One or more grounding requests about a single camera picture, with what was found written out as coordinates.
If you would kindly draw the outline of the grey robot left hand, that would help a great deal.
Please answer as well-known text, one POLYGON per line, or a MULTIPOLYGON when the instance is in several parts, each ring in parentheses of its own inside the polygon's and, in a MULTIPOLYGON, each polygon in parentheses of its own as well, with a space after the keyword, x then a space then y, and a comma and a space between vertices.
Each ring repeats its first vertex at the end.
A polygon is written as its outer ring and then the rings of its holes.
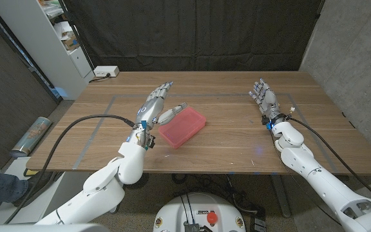
POLYGON ((172 82, 165 82, 148 95, 145 103, 137 112, 136 124, 139 124, 146 131, 152 130, 155 124, 168 124, 182 110, 187 108, 187 103, 183 102, 160 115, 164 108, 164 101, 167 97, 167 93, 172 84, 172 82))

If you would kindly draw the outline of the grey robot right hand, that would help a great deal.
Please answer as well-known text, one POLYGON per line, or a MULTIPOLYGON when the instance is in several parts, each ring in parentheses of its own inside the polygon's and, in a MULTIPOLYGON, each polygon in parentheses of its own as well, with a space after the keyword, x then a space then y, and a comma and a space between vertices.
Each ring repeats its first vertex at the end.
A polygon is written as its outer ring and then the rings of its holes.
POLYGON ((280 114, 276 95, 263 79, 254 83, 253 90, 249 92, 249 95, 259 106, 262 115, 266 116, 270 121, 280 114))

